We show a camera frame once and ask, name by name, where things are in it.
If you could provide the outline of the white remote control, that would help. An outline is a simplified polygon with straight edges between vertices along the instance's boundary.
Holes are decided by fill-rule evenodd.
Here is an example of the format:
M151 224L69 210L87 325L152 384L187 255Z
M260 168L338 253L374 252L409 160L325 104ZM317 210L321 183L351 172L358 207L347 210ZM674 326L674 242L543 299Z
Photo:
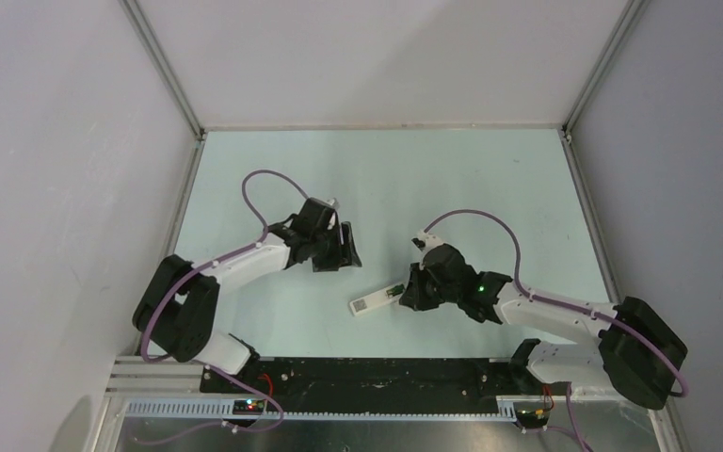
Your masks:
M405 291L397 297L388 298L386 295L386 291L395 285L397 284L389 285L374 293L350 301L348 303L350 313L353 316L367 315L374 312L375 310L387 307L393 303L397 303Z

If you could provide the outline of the green AA battery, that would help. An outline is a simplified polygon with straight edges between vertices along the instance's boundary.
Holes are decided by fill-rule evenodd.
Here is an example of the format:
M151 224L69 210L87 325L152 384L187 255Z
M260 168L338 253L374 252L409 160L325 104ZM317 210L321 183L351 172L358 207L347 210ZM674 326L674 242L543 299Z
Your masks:
M388 298L400 296L405 291L405 287L402 284L395 285L386 291Z

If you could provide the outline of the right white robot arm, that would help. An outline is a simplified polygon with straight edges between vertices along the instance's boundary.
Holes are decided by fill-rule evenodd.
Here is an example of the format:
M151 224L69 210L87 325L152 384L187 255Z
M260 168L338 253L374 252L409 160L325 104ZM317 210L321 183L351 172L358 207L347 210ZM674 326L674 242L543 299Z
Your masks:
M590 303L521 288L510 276L477 271L456 248L440 244L410 265L399 303L415 312L456 305L478 323L527 327L566 339L559 345L526 339L509 362L521 393L570 382L614 391L636 405L661 410L675 391L687 346L650 305L634 297Z

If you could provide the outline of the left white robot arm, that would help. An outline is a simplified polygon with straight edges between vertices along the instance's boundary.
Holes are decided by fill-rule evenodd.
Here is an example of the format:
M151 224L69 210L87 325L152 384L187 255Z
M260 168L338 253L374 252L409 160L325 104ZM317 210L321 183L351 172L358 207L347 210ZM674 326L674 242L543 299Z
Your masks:
M164 258L136 307L132 323L141 345L159 346L164 358L198 362L223 371L237 392L248 392L260 379L253 347L216 331L218 298L268 274L311 262L313 271L359 267L352 225L334 206L307 199L299 212L266 225L261 238L238 250L195 266L177 254Z

